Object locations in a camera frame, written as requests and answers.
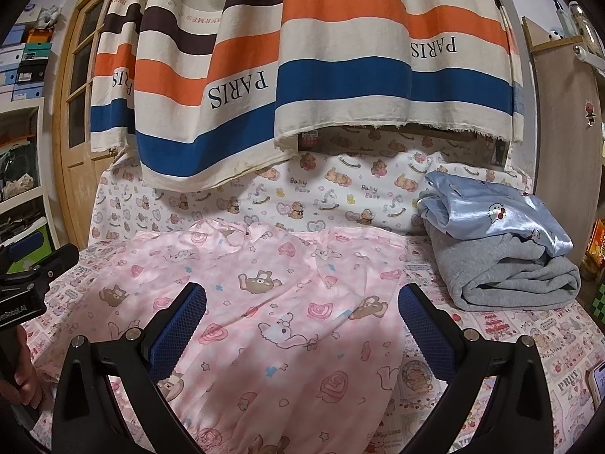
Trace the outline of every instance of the smartphone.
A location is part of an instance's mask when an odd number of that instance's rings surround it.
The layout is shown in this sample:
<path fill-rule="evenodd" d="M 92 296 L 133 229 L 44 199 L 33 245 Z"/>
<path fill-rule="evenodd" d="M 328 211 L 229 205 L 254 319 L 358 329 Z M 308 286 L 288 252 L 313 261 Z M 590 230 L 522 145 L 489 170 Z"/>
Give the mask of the smartphone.
<path fill-rule="evenodd" d="M 605 361 L 599 363 L 588 374 L 588 385 L 591 388 L 596 410 L 605 398 Z"/>

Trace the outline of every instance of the bed sheet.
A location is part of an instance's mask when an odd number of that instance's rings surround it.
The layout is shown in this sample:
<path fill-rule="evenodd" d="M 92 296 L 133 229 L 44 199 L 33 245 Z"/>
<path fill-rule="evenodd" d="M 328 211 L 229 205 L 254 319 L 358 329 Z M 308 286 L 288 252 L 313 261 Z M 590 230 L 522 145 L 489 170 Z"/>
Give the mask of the bed sheet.
<path fill-rule="evenodd" d="M 452 141 L 394 131 L 330 128 L 326 154 L 305 152 L 205 192 L 176 193 L 143 183 L 136 152 L 125 152 L 101 176 L 89 243 L 127 240 L 141 230 L 179 230 L 202 218 L 260 221 L 299 232 L 373 225 L 424 233 L 416 203 L 429 192 L 425 174 L 439 170 L 532 191 L 513 169 L 484 165 L 486 141 Z"/>
<path fill-rule="evenodd" d="M 500 341 L 515 341 L 521 334 L 533 336 L 540 351 L 551 396 L 555 453 L 567 451 L 594 414 L 586 382 L 587 374 L 605 359 L 605 337 L 589 315 L 576 302 L 564 309 L 542 312 L 459 311 L 453 307 L 438 275 L 428 237 L 406 236 L 405 240 L 400 260 L 408 282 L 417 283 L 431 301 L 447 311 L 459 326 L 473 327 L 486 338 Z M 68 315 L 83 305 L 82 297 L 90 290 L 99 271 L 111 264 L 110 259 L 122 250 L 125 243 L 101 241 L 85 249 L 79 264 L 53 283 L 47 296 L 48 312 L 25 325 L 36 366 L 41 365 L 38 360 L 61 334 L 76 336 L 79 333 L 76 326 L 67 324 Z M 119 382 L 113 382 L 113 387 L 118 400 L 125 404 L 125 395 Z M 492 387 L 493 381 L 487 379 L 453 450 L 463 447 L 471 439 Z M 400 365 L 383 419 L 376 434 L 368 437 L 365 452 L 399 453 L 428 416 L 444 389 L 445 383 L 432 375 L 419 350 L 407 353 Z M 134 438 L 144 445 L 144 436 L 135 419 L 128 417 L 127 420 Z M 50 443 L 49 411 L 43 413 L 34 432 L 43 442 Z"/>

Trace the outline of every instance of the phone screen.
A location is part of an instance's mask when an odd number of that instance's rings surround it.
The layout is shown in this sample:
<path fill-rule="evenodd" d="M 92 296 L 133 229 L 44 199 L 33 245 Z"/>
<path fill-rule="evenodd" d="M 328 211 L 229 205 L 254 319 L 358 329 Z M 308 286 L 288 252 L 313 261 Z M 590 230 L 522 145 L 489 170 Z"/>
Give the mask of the phone screen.
<path fill-rule="evenodd" d="M 599 396 L 605 399 L 605 362 L 603 362 L 595 371 L 595 381 L 599 389 Z"/>

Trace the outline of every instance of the striped curtain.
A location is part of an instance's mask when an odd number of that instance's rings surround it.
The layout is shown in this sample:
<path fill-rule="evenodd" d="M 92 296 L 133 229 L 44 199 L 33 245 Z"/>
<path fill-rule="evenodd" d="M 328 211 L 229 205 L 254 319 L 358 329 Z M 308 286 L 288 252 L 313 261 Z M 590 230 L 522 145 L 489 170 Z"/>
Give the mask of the striped curtain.
<path fill-rule="evenodd" d="M 93 151 L 138 148 L 146 184 L 201 191 L 333 125 L 523 137 L 517 47 L 498 0 L 113 0 Z"/>

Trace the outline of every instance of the metal screw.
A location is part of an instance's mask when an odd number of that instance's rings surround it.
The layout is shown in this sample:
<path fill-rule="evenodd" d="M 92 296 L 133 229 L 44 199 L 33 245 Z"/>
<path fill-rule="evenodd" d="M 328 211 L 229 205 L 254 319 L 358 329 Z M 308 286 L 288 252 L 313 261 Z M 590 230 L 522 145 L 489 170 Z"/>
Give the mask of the metal screw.
<path fill-rule="evenodd" d="M 523 335 L 521 336 L 521 343 L 525 346 L 534 346 L 535 341 L 531 336 Z"/>
<path fill-rule="evenodd" d="M 128 331 L 126 331 L 126 339 L 128 341 L 134 341 L 141 335 L 141 330 L 138 327 L 131 327 Z"/>
<path fill-rule="evenodd" d="M 477 341 L 477 339 L 481 338 L 481 335 L 479 334 L 479 331 L 469 328 L 464 330 L 464 337 L 468 341 Z"/>
<path fill-rule="evenodd" d="M 84 344 L 84 341 L 86 341 L 86 338 L 84 338 L 84 336 L 76 336 L 74 339 L 72 339 L 71 346 L 73 346 L 74 348 L 81 347 Z"/>

